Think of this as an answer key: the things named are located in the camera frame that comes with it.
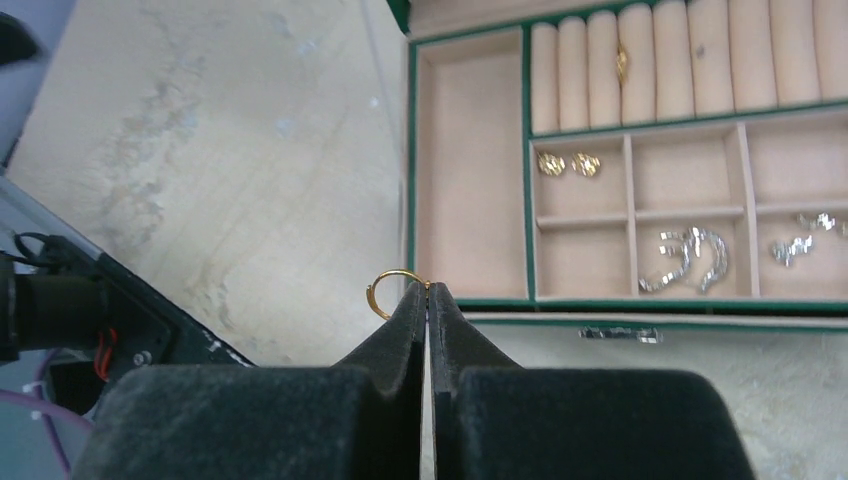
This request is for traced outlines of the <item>gold earring pair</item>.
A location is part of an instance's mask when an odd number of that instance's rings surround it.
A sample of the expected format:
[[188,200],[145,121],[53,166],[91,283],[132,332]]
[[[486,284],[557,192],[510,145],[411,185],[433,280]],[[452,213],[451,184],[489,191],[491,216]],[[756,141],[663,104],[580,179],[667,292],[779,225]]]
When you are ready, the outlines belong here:
[[580,176],[591,178],[597,175],[601,168],[598,157],[582,151],[575,152],[568,157],[550,152],[538,152],[536,163],[543,175],[552,177],[561,176],[570,169]]

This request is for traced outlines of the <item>beige removable jewelry tray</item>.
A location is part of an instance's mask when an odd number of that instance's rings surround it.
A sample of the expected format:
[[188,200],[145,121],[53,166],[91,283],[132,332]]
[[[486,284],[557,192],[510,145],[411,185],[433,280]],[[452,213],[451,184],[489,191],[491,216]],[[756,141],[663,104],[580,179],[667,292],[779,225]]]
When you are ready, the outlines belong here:
[[[536,301],[847,299],[847,5],[655,1],[523,29]],[[543,175],[538,152],[600,159]]]

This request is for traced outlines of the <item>small silver earring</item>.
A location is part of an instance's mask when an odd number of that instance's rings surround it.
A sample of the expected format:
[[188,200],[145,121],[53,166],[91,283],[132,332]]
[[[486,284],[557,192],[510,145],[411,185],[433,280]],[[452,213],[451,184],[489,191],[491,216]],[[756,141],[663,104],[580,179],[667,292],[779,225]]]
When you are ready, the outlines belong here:
[[795,222],[803,234],[787,241],[775,241],[769,247],[772,259],[786,268],[793,266],[796,257],[812,252],[815,247],[813,232],[832,232],[840,238],[847,238],[847,219],[828,212],[798,213],[795,215]]

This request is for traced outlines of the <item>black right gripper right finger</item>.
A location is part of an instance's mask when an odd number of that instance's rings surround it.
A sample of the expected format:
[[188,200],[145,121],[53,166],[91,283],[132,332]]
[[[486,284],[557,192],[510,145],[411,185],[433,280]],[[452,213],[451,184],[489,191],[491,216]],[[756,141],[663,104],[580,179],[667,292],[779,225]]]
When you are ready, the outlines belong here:
[[454,401],[459,379],[472,367],[517,368],[464,317],[444,283],[428,286],[428,334],[432,391],[434,470],[438,479],[460,479],[458,414]]

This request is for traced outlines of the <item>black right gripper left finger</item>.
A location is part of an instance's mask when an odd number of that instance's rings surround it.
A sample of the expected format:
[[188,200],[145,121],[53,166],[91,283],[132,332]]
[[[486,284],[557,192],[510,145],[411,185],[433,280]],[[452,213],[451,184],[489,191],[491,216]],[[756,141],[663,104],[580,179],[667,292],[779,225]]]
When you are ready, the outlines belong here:
[[426,287],[409,285],[389,320],[337,363],[363,378],[352,479],[420,477],[426,313]]

